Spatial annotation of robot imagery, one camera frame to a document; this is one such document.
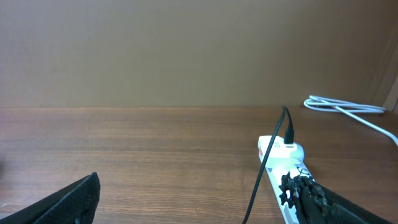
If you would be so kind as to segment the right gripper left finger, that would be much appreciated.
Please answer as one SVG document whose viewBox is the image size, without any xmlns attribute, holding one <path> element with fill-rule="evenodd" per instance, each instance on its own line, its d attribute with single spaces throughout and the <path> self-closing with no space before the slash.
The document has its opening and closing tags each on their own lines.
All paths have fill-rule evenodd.
<svg viewBox="0 0 398 224">
<path fill-rule="evenodd" d="M 1 224 L 92 224 L 100 200 L 96 172 L 1 219 Z"/>
</svg>

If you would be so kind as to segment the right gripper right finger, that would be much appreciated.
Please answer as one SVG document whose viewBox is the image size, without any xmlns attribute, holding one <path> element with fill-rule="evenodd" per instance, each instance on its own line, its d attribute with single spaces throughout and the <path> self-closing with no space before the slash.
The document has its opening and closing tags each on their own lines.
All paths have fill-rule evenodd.
<svg viewBox="0 0 398 224">
<path fill-rule="evenodd" d="M 299 223 L 391 224 L 355 203 L 316 183 L 312 177 L 290 174 L 281 177 L 282 205 L 296 209 Z"/>
</svg>

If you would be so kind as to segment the white USB charger plug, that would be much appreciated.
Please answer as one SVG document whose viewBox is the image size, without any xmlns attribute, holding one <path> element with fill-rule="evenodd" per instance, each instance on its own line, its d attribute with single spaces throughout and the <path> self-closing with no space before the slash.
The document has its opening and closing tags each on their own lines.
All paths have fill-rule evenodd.
<svg viewBox="0 0 398 224">
<path fill-rule="evenodd" d="M 304 161 L 305 153 L 303 147 L 297 143 L 285 144 L 284 141 L 275 140 L 266 167 L 299 164 Z"/>
</svg>

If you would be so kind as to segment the white power strip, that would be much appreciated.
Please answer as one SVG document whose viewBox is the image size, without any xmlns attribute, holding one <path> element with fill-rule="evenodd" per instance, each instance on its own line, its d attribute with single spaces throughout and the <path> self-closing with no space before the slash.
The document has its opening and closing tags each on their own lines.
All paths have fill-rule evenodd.
<svg viewBox="0 0 398 224">
<path fill-rule="evenodd" d="M 284 138 L 280 136 L 276 136 L 275 140 L 277 141 L 284 141 Z M 310 171 L 305 166 L 304 162 L 299 164 L 289 164 L 284 166 L 276 166 L 276 167 L 266 167 L 265 171 L 269 177 L 271 182 L 275 197 L 277 198 L 279 208 L 282 212 L 282 216 L 285 220 L 286 224 L 299 224 L 299 221 L 296 216 L 296 208 L 292 207 L 289 208 L 287 203 L 281 205 L 281 200 L 279 195 L 282 194 L 281 189 L 279 186 L 282 184 L 282 176 L 290 173 L 290 177 L 294 178 L 296 176 L 306 176 L 311 177 Z"/>
</svg>

